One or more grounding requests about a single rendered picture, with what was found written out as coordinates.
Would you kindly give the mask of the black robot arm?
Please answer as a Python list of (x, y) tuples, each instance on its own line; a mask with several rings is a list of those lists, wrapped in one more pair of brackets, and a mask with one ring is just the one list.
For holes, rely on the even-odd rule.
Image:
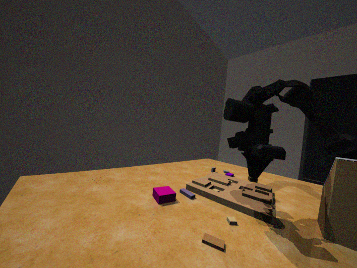
[[(292, 87), (284, 96), (279, 93), (285, 87)], [(271, 126), (271, 115), (278, 112), (274, 104), (262, 104), (273, 96), (280, 101), (301, 109), (306, 117), (315, 125), (322, 136), (327, 140), (325, 150), (334, 162), (336, 157), (357, 160), (357, 138), (342, 132), (342, 130), (321, 110), (313, 101), (313, 92), (310, 87), (298, 80), (277, 80), (268, 86), (253, 86), (239, 101), (228, 98), (224, 110), (224, 119), (248, 124), (262, 124)], [(256, 144), (253, 131), (237, 132), (234, 137), (228, 138), (230, 148), (250, 146)]]

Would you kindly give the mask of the magenta block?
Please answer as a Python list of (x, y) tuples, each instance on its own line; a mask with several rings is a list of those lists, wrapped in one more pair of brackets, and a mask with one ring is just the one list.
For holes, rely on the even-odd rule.
[(169, 186), (153, 188), (152, 196), (158, 204), (176, 201), (176, 192)]

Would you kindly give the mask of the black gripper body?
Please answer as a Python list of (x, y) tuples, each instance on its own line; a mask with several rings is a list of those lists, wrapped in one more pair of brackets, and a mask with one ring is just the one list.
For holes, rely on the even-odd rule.
[(250, 146), (250, 142), (246, 146), (238, 147), (238, 150), (244, 151), (244, 153), (251, 154), (256, 157), (265, 157), (273, 159), (285, 160), (286, 151), (279, 146), (272, 146), (269, 143), (269, 135), (273, 133), (273, 129), (270, 129), (269, 125), (262, 124), (248, 124), (246, 128), (247, 133), (249, 131), (254, 132), (256, 144)]

